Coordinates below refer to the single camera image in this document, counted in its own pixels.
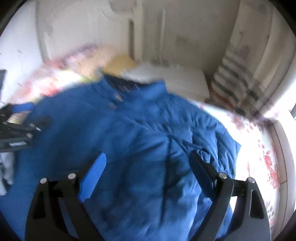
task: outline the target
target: beige curtain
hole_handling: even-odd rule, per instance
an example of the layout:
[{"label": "beige curtain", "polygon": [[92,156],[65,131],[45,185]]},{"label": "beige curtain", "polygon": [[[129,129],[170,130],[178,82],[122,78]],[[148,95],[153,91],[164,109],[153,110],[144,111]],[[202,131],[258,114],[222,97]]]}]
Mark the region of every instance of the beige curtain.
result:
[{"label": "beige curtain", "polygon": [[211,97],[248,118],[275,119],[296,94],[296,38],[268,0],[241,0],[226,53],[211,82]]}]

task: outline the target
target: floral fabric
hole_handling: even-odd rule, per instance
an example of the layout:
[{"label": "floral fabric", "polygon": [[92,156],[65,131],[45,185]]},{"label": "floral fabric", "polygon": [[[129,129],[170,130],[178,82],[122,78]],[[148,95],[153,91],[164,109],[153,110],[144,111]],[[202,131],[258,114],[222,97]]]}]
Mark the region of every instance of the floral fabric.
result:
[{"label": "floral fabric", "polygon": [[[272,232],[278,215],[280,183],[276,153],[268,128],[264,124],[251,122],[230,111],[189,101],[216,117],[226,127],[232,138],[241,144],[236,163],[236,179],[246,180],[248,177],[253,177],[256,180]],[[232,210],[235,203],[236,198],[231,198]]]}]

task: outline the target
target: blue jacket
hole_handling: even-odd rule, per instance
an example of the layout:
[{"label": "blue jacket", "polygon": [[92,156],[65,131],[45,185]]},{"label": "blue jacket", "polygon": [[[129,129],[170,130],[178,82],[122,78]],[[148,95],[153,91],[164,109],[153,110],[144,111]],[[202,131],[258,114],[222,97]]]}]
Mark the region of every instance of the blue jacket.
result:
[{"label": "blue jacket", "polygon": [[[103,79],[44,99],[28,121],[45,115],[52,125],[34,137],[33,148],[18,153],[14,185],[0,198],[0,210],[21,239],[40,179],[63,179],[99,151],[107,165],[85,207],[106,240],[193,236],[211,201],[190,169],[192,150],[235,176],[240,145],[218,120],[167,93],[163,81],[119,92]],[[231,215],[229,209],[219,236]]]}]

